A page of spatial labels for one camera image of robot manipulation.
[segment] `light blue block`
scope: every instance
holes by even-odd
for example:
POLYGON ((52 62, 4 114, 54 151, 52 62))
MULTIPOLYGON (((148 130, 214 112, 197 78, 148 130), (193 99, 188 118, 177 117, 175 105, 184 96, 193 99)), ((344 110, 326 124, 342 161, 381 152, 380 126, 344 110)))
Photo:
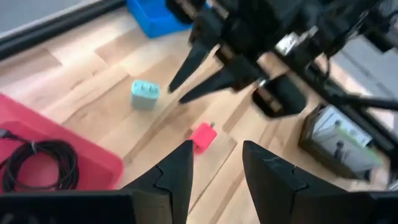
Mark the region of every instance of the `light blue block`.
POLYGON ((155 107, 159 95, 159 85, 136 80, 131 85, 131 106, 139 110, 151 110, 155 107))

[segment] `red block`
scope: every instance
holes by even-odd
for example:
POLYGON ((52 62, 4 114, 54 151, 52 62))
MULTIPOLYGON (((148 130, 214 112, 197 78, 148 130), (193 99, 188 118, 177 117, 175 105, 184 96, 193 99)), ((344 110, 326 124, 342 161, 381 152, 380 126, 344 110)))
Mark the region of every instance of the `red block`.
POLYGON ((201 154, 205 152, 211 142, 213 142, 214 138, 217 136, 217 132, 213 129, 213 126, 213 124, 202 123, 193 132, 189 139, 193 141, 195 153, 201 154))

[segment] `red tray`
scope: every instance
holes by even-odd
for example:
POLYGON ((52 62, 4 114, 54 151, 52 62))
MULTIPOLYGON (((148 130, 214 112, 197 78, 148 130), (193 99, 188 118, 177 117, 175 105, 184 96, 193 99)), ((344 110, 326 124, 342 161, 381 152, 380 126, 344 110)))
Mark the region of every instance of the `red tray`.
MULTIPOLYGON (((78 190, 113 189, 123 173, 122 160, 111 152, 93 144, 39 115, 24 105, 0 94, 0 128, 25 139, 39 141, 61 139, 69 142, 78 154, 80 179, 78 190)), ((9 157, 20 143, 0 140, 0 161, 9 157)), ((57 181, 58 165, 49 156, 38 154, 23 163, 18 180, 31 186, 49 185, 57 181)))

